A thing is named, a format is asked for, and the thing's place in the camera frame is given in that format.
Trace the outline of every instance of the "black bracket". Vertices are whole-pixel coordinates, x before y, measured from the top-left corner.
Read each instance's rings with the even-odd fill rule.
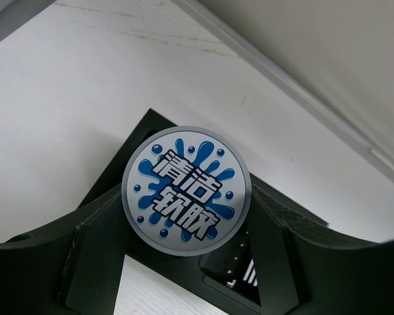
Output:
[[[119,184],[136,147],[172,126],[150,110],[77,210],[0,243],[0,314],[111,314],[126,253],[233,315],[394,314],[394,241],[337,233],[254,176],[246,224],[224,246],[174,257],[145,244]]]

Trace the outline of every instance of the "white chinese characters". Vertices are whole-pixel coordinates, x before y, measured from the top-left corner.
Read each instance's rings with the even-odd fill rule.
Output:
[[[152,171],[173,180],[159,193],[161,199],[153,199],[153,210],[202,241],[208,229],[220,221],[204,204],[216,194],[222,184],[173,150],[169,150]]]

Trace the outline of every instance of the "circular sticker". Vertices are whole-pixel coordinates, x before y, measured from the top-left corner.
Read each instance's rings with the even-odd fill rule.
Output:
[[[130,225],[147,244],[171,255],[202,255],[226,243],[244,222],[250,174],[223,137],[174,127],[137,148],[121,197]]]

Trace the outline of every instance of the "blue splash graphic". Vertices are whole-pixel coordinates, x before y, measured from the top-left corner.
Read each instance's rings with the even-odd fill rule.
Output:
[[[159,194],[159,191],[169,184],[172,180],[169,177],[160,178],[158,175],[152,172],[153,164],[148,159],[144,159],[139,163],[139,172],[144,176],[152,177],[159,181],[155,184],[151,182],[148,186],[150,190],[155,191],[153,195],[143,196],[139,199],[139,209],[145,210],[152,205],[152,200]]]
[[[216,176],[216,179],[219,182],[222,182],[227,179],[231,179],[233,176],[235,176],[235,171],[233,169],[225,169],[222,173]]]
[[[149,224],[150,225],[157,225],[162,218],[159,212],[153,212],[149,217]]]
[[[171,228],[173,226],[173,221],[169,220],[169,219],[166,219],[165,220],[165,226],[166,226],[166,228]]]
[[[177,150],[177,154],[181,157],[184,157],[184,141],[181,138],[178,138],[175,141],[175,147]],[[196,167],[201,166],[201,164],[207,160],[208,157],[213,153],[215,149],[215,146],[212,142],[210,141],[204,141],[201,143],[197,150],[196,157],[192,164]],[[155,144],[152,147],[152,152],[154,154],[160,154],[162,153],[162,146],[159,144]],[[196,151],[195,147],[190,146],[188,148],[188,153],[193,154]],[[225,151],[223,149],[219,149],[217,151],[217,156],[222,157],[224,156]],[[158,161],[163,160],[164,155],[161,154],[158,157]],[[221,163],[217,160],[212,161],[210,165],[206,168],[205,172],[207,174],[210,174],[214,171],[216,171],[219,167],[221,166]],[[144,159],[139,163],[139,173],[143,176],[146,177],[151,177],[153,179],[156,179],[158,182],[154,183],[151,182],[148,185],[148,189],[153,191],[154,193],[151,196],[143,196],[139,199],[138,206],[139,209],[145,210],[148,209],[152,205],[152,200],[154,198],[160,198],[159,192],[167,185],[170,184],[172,179],[169,177],[165,178],[160,178],[158,175],[154,174],[152,172],[153,164],[151,161],[148,159]],[[216,176],[216,179],[220,181],[228,180],[231,179],[235,176],[235,171],[231,168],[225,169],[222,171],[220,174]],[[136,185],[134,187],[134,190],[138,192],[141,189],[140,185]],[[225,199],[231,200],[233,198],[233,192],[228,191],[225,195]],[[206,207],[213,212],[217,213],[221,218],[225,220],[231,220],[234,215],[235,215],[235,209],[233,207],[229,207],[228,205],[220,205],[217,203],[214,203],[215,200],[219,200],[222,196],[222,193],[220,191],[216,192],[216,194],[206,203]],[[151,216],[149,217],[149,224],[151,225],[157,225],[161,221],[162,215],[158,212],[153,212]],[[138,224],[141,224],[144,222],[144,218],[142,216],[139,216],[137,218]],[[169,234],[169,229],[174,225],[174,222],[172,220],[165,220],[164,222],[164,228],[160,231],[160,237],[161,239],[167,238]],[[209,240],[214,240],[218,235],[218,231],[216,227],[212,226],[208,229],[208,233],[206,234],[207,239]],[[186,230],[181,230],[181,240],[185,243],[189,242],[192,239],[192,234]]]
[[[214,239],[214,238],[216,238],[216,236],[217,236],[217,229],[214,227],[214,226],[210,226],[209,227],[209,229],[208,229],[208,233],[206,234],[206,236],[209,238],[209,239]]]
[[[162,150],[163,150],[163,148],[162,148],[162,146],[159,145],[159,144],[155,144],[155,145],[152,147],[152,152],[155,153],[155,154],[160,154],[160,153],[162,152]]]
[[[216,171],[219,168],[219,166],[221,166],[221,162],[215,160],[210,163],[209,167],[205,170],[205,172],[207,174],[210,174],[210,173]]]
[[[235,215],[235,209],[229,207],[228,205],[219,205],[218,203],[213,203],[213,200],[210,200],[206,207],[215,211],[218,215],[220,215],[225,220],[231,220],[231,218]]]
[[[192,234],[187,230],[181,230],[181,239],[184,243],[188,243],[191,240]]]
[[[197,151],[196,159],[192,164],[197,167],[200,166],[210,156],[214,149],[215,145],[210,141],[204,141],[201,143]]]
[[[182,158],[184,157],[184,141],[179,138],[177,141],[175,141],[175,147],[177,148],[177,153],[179,156]]]
[[[233,192],[227,192],[225,195],[225,198],[228,200],[231,200],[234,197],[234,193]]]
[[[166,228],[160,230],[159,236],[161,239],[166,239],[166,237],[168,236],[169,232]]]

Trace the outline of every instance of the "white wall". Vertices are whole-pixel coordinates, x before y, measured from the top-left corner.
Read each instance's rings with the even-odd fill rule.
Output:
[[[394,158],[394,0],[198,0]]]

